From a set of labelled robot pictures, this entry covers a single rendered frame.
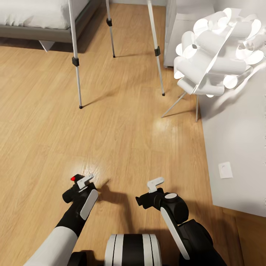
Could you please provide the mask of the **camera tripod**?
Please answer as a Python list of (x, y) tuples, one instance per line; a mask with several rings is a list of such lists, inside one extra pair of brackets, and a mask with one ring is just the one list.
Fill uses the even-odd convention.
[[(71, 21), (71, 31), (72, 31), (72, 41), (73, 41), (72, 43), (73, 43), (73, 49), (74, 49), (74, 57), (72, 58), (72, 63), (76, 66), (80, 109), (82, 109), (83, 107), (82, 107), (81, 87), (80, 87), (80, 78), (79, 78), (79, 58), (78, 58), (77, 44), (76, 44), (76, 32), (75, 32), (75, 19), (74, 19), (73, 0), (68, 0), (68, 5), (69, 5), (70, 21)], [(164, 93), (164, 89), (163, 89), (163, 81), (162, 81), (160, 62), (159, 62), (160, 47), (157, 45), (157, 37), (156, 37), (156, 31), (155, 31), (155, 25), (154, 25), (154, 18), (153, 18), (153, 10), (152, 10), (151, 0), (147, 0), (147, 5), (148, 5), (148, 9), (149, 9), (152, 34), (153, 34), (153, 39), (154, 39), (154, 46), (155, 46), (154, 51), (155, 51), (155, 56), (157, 57), (158, 70), (159, 70), (159, 75), (160, 75), (160, 81), (161, 81), (161, 87), (162, 87), (162, 95), (164, 96), (165, 93)], [(110, 35), (111, 35), (111, 41), (112, 41), (113, 56), (115, 56), (114, 46), (113, 46), (113, 37), (112, 37), (112, 19), (110, 17), (110, 10), (109, 10), (109, 0), (106, 0), (106, 6), (107, 6), (107, 12), (108, 12), (108, 18), (107, 18), (106, 22), (107, 22), (107, 24), (110, 27)]]

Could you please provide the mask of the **digital camera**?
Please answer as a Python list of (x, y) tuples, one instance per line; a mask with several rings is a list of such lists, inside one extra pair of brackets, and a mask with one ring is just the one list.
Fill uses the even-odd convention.
[(71, 180), (74, 181), (75, 184), (73, 185), (73, 187), (71, 187), (69, 190), (65, 191), (62, 194), (62, 198), (65, 203), (67, 204), (70, 203), (73, 200), (72, 197), (74, 193), (80, 190), (80, 187), (78, 186), (77, 182), (81, 180), (82, 178), (83, 177), (80, 174), (76, 174), (73, 178), (71, 178)]

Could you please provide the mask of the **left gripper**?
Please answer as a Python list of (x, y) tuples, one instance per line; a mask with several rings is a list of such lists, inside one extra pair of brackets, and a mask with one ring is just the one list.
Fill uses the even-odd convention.
[[(93, 184), (93, 182), (89, 183), (89, 184), (86, 185), (85, 187), (89, 187), (89, 188), (92, 188), (92, 189), (96, 189), (95, 186), (94, 186), (94, 184)], [(80, 190), (81, 190), (81, 189), (80, 189)], [(80, 190), (79, 190), (79, 191), (80, 191)], [(73, 201), (76, 201), (76, 200), (77, 200), (78, 195), (79, 195), (79, 191), (77, 191), (76, 193), (74, 193), (74, 195), (73, 195), (73, 197), (72, 197)]]

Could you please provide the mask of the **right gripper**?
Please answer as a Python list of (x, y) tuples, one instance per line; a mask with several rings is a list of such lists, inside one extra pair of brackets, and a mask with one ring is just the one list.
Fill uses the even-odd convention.
[(138, 203), (139, 206), (143, 206), (144, 209), (148, 209), (150, 207), (154, 207), (155, 206), (155, 198), (157, 195), (159, 194), (163, 194), (163, 188), (157, 188), (157, 191), (153, 192), (153, 193), (146, 193), (144, 195), (141, 195), (140, 197), (136, 197), (136, 201)]

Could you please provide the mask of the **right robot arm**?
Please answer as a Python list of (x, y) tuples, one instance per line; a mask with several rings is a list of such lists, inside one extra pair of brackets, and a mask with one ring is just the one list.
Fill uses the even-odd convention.
[(190, 266), (227, 266), (213, 247), (206, 228), (195, 219), (187, 221), (189, 210), (185, 201), (178, 194), (164, 193), (163, 188), (156, 188), (163, 182), (163, 177), (148, 181), (147, 187), (150, 190), (136, 197), (138, 205), (144, 209), (154, 207), (161, 211), (181, 254)]

